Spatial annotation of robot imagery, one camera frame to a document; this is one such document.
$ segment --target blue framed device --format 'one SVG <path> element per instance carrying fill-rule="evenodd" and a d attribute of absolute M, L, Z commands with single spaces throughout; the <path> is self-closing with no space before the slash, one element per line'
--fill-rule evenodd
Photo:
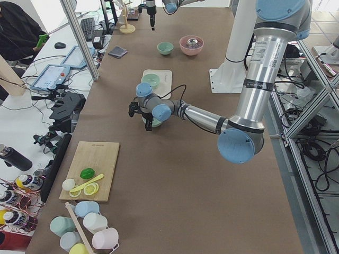
<path fill-rule="evenodd" d="M 88 48 L 92 56 L 95 55 L 95 48 Z M 84 56 L 79 48 L 79 46 L 74 46 L 64 60 L 61 62 L 62 66 L 68 66 L 72 69 L 82 69 L 86 66 L 86 61 Z"/>
<path fill-rule="evenodd" d="M 47 65 L 31 85 L 32 90 L 55 89 L 61 85 L 70 72 L 69 66 Z"/>

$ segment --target brown table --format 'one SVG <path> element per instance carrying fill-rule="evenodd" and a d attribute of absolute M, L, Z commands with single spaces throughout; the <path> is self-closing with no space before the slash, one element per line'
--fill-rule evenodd
<path fill-rule="evenodd" d="M 26 253 L 64 253 L 49 223 L 67 216 L 58 197 L 79 141 L 121 144 L 110 198 L 101 204 L 109 226 L 119 232 L 117 254 L 302 253 L 267 133 L 263 150 L 235 165 L 219 154 L 216 135 L 188 121 L 172 116 L 146 132 L 140 115 L 128 116 L 145 69 L 171 70 L 172 87 L 187 84 L 184 100 L 195 106 L 225 116 L 237 106 L 238 94 L 211 93 L 208 75 L 224 60 L 231 10 L 181 8 L 167 16 L 158 9 L 156 18 L 156 31 L 142 13 L 131 22 L 135 33 L 114 32 L 108 50 L 119 45 L 129 53 L 122 59 L 105 56 Z M 179 39 L 187 34 L 205 41 L 195 57 L 180 51 Z M 170 56 L 157 52 L 161 41 L 175 45 Z"/>

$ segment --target computer mouse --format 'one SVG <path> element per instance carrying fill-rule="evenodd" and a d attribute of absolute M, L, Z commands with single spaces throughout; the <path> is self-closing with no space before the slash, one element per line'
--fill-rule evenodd
<path fill-rule="evenodd" d="M 66 47 L 66 44 L 64 44 L 63 42 L 57 42 L 54 44 L 54 47 L 56 49 L 64 49 Z"/>

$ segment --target blue joint cap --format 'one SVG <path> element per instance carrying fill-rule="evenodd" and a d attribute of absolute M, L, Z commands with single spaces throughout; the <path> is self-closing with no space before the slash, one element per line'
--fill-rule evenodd
<path fill-rule="evenodd" d="M 307 38 L 309 36 L 309 30 L 310 29 L 298 32 L 297 33 L 297 40 L 303 40 L 303 39 Z"/>
<path fill-rule="evenodd" d="M 218 150 L 226 160 L 235 164 L 248 162 L 255 153 L 253 140 L 235 128 L 226 129 L 220 134 Z"/>
<path fill-rule="evenodd" d="M 173 3 L 166 4 L 165 8 L 166 8 L 167 12 L 170 13 L 170 14 L 175 13 L 176 10 L 178 10 L 178 7 L 176 6 L 176 4 L 173 4 Z"/>
<path fill-rule="evenodd" d="M 258 0 L 255 10 L 265 21 L 279 21 L 289 18 L 299 11 L 306 0 Z"/>
<path fill-rule="evenodd" d="M 138 97 L 145 97 L 150 95 L 153 92 L 153 89 L 150 84 L 148 83 L 140 83 L 137 85 L 136 94 Z"/>
<path fill-rule="evenodd" d="M 157 120 L 164 122 L 172 115 L 172 110 L 166 104 L 159 104 L 152 110 L 152 115 Z"/>

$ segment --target black thermos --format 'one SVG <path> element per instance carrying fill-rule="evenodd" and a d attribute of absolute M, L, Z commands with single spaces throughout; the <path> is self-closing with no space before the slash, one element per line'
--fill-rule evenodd
<path fill-rule="evenodd" d="M 24 155 L 13 149 L 0 144 L 0 158 L 3 159 L 7 166 L 14 166 L 21 171 L 29 170 L 33 163 Z"/>

